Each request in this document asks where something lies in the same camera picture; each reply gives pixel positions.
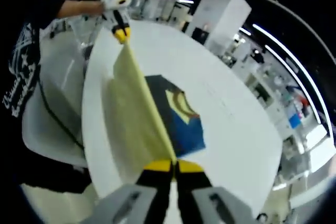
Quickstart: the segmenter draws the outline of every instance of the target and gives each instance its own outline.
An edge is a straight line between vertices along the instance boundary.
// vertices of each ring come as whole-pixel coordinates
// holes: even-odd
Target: white table
[[[282,141],[266,112],[245,85],[205,47],[182,32],[160,24],[132,21],[130,45],[146,76],[161,74],[185,91],[202,119],[206,149],[185,159],[203,166],[214,186],[224,186],[261,211],[270,192]],[[102,29],[89,62],[82,101],[86,159],[99,197],[123,184],[122,164],[106,124],[107,80],[121,45]],[[134,182],[138,175],[130,177]],[[172,185],[166,223],[179,223]]]

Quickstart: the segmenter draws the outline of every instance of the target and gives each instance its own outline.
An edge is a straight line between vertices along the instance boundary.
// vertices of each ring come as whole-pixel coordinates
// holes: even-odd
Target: yellow cloth
[[[176,155],[156,108],[145,77],[128,42],[113,67],[110,83],[113,106],[113,131],[125,145],[125,157],[131,173],[140,173],[145,165]]]

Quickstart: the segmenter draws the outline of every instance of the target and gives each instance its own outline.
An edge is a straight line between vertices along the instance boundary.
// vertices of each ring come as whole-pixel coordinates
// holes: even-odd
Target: fluorescent light
[[[334,141],[328,137],[320,145],[309,152],[310,156],[310,171],[316,172],[325,165],[336,153]]]
[[[192,0],[178,0],[178,2],[186,3],[186,4],[193,4],[194,3],[194,1],[192,1]]]
[[[327,134],[326,129],[322,124],[317,125],[311,132],[306,136],[307,139],[307,149],[312,149],[319,141],[321,141]]]
[[[248,30],[243,29],[242,27],[239,29],[239,31],[243,32],[244,34],[246,34],[248,36],[251,36],[251,33]]]
[[[316,92],[317,97],[319,98],[319,101],[320,101],[321,106],[323,108],[323,112],[324,112],[324,114],[326,116],[325,120],[326,120],[327,125],[328,125],[328,130],[329,130],[330,138],[334,141],[334,136],[333,136],[333,131],[332,131],[332,125],[331,125],[329,113],[328,113],[328,110],[327,110],[327,106],[326,106],[326,104],[325,104],[325,102],[324,102],[324,100],[322,98],[322,95],[321,95],[319,89],[317,88],[315,82],[313,81],[312,77],[309,75],[309,73],[304,68],[304,66],[301,64],[301,62],[293,55],[293,53],[291,51],[289,51],[289,49],[284,44],[282,44],[280,41],[278,41],[277,38],[275,38],[272,34],[270,34],[269,32],[265,31],[264,29],[262,29],[260,26],[258,26],[256,24],[253,24],[253,27],[256,28],[257,30],[259,30],[260,32],[262,32],[263,34],[265,34],[268,38],[270,38],[271,40],[273,40],[279,47],[281,47],[282,50],[285,51],[289,55],[289,57],[296,63],[296,65],[298,65],[298,67],[301,69],[301,71],[307,77],[308,81],[310,82],[310,84],[312,85],[314,91]],[[313,112],[315,114],[316,120],[320,124],[321,120],[320,120],[320,117],[319,117],[319,115],[317,113],[317,110],[316,110],[315,106],[313,106],[313,104],[311,103],[311,101],[309,101],[309,102],[312,105]]]
[[[273,191],[277,191],[277,190],[280,190],[280,189],[285,188],[286,186],[287,186],[287,184],[286,184],[286,183],[283,183],[283,184],[274,186],[274,187],[272,188],[272,190],[273,190]]]
[[[283,66],[288,70],[288,72],[293,76],[293,78],[296,80],[296,82],[298,83],[298,85],[300,86],[300,88],[302,89],[303,93],[305,94],[305,96],[307,97],[311,108],[313,109],[314,115],[318,121],[318,123],[321,123],[320,117],[317,113],[317,109],[313,103],[313,100],[311,99],[308,91],[306,90],[306,88],[304,87],[303,83],[301,82],[301,80],[299,79],[299,77],[296,75],[296,73],[289,67],[289,65],[272,49],[270,48],[268,45],[265,45],[266,49],[268,51],[270,51],[280,62],[281,64],[283,64]]]

